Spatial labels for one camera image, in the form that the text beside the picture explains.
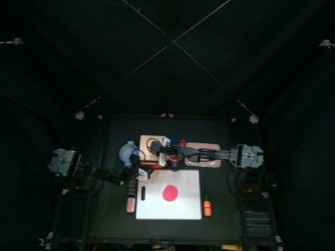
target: black wall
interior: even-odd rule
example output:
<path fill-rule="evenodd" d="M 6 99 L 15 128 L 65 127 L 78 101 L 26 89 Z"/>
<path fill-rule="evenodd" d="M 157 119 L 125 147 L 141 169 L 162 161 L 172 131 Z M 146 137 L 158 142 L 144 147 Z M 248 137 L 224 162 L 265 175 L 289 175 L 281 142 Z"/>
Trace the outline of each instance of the black wall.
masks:
<path fill-rule="evenodd" d="M 282 240 L 332 250 L 335 48 L 317 46 L 335 39 L 332 1 L 126 3 L 0 3 L 0 41 L 25 42 L 0 44 L 1 245 L 47 233 L 49 154 L 101 97 L 86 115 L 248 116 L 240 100 L 280 182 Z"/>

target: table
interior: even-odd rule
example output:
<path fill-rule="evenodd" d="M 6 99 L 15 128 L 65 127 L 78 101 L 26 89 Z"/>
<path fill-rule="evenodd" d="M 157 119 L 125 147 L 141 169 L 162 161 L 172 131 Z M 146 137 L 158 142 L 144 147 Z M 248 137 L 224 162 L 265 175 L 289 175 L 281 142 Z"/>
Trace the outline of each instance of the table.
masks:
<path fill-rule="evenodd" d="M 126 141 L 138 144 L 140 135 L 164 135 L 192 142 L 214 143 L 221 149 L 236 144 L 258 145 L 257 127 L 248 118 L 160 118 L 146 116 L 102 116 L 79 124 L 74 147 L 95 166 L 121 171 L 117 153 Z M 59 195 L 51 226 L 53 242 L 157 243 L 222 245 L 240 244 L 241 228 L 237 201 L 228 190 L 230 164 L 198 170 L 200 192 L 208 191 L 212 217 L 201 220 L 136 220 L 125 212 L 126 186 L 101 183 L 93 198 Z"/>

